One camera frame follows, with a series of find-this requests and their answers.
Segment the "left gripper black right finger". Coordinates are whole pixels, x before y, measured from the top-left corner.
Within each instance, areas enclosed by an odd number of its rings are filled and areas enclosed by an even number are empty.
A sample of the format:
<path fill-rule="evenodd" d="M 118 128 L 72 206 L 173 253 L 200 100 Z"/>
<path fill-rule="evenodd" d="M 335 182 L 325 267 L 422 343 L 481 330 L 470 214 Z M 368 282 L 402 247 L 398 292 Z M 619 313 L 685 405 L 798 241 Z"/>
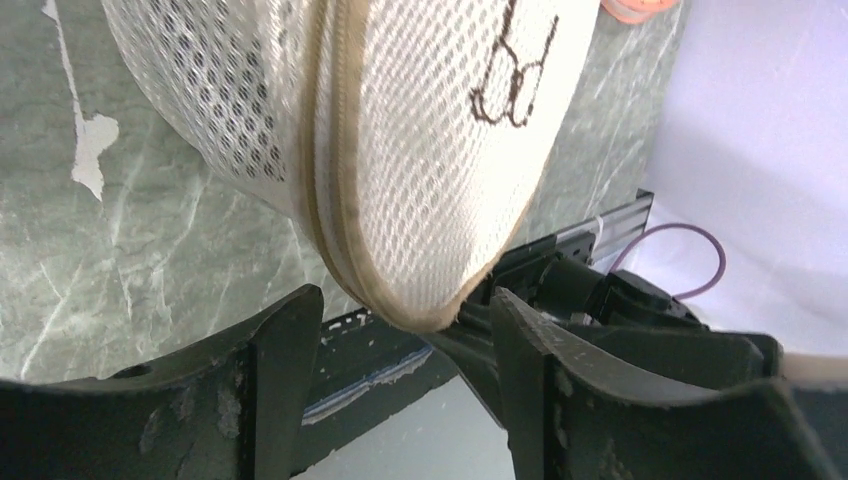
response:
<path fill-rule="evenodd" d="M 491 320 L 519 479 L 843 479 L 847 386 L 712 390 L 631 364 L 507 290 Z"/>

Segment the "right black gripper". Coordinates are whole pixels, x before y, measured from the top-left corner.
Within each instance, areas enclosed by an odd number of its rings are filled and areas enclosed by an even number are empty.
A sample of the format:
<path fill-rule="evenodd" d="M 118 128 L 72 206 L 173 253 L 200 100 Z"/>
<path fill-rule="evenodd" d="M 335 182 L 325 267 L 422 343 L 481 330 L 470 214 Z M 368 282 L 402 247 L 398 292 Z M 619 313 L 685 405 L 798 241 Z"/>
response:
<path fill-rule="evenodd" d="M 692 385 L 776 377 L 782 348 L 771 336 L 711 330 L 680 300 L 627 271 L 589 265 L 595 235 L 550 235 L 507 252 L 490 275 L 554 323 L 652 373 Z M 490 329 L 453 324 L 423 339 L 449 358 L 496 424 L 503 404 Z"/>

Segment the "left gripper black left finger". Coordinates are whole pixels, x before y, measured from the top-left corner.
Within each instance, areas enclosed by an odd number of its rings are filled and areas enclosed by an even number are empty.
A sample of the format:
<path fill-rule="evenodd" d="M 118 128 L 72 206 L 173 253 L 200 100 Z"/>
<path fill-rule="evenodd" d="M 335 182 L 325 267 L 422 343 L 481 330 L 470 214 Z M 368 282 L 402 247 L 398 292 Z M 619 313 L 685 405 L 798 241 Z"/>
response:
<path fill-rule="evenodd" d="M 287 479 L 319 345 L 305 285 L 163 357 L 51 384 L 1 385 L 5 479 Z"/>

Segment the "floral mesh laundry bag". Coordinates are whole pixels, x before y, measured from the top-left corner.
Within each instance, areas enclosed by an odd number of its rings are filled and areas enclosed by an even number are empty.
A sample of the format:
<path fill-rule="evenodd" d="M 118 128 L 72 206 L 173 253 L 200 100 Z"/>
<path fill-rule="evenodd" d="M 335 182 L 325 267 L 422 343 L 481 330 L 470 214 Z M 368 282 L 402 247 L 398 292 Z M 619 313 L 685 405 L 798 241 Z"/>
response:
<path fill-rule="evenodd" d="M 601 0 L 601 7 L 621 23 L 636 25 L 668 11 L 679 0 Z"/>

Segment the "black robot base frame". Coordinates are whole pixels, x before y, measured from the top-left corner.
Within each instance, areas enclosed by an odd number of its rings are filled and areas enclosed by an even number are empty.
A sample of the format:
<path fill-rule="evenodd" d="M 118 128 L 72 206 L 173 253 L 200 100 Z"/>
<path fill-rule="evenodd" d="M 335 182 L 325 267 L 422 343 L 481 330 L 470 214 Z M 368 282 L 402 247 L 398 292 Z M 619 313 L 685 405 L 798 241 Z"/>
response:
<path fill-rule="evenodd" d="M 365 309 L 322 324 L 292 474 L 306 471 L 457 375 L 418 336 Z"/>

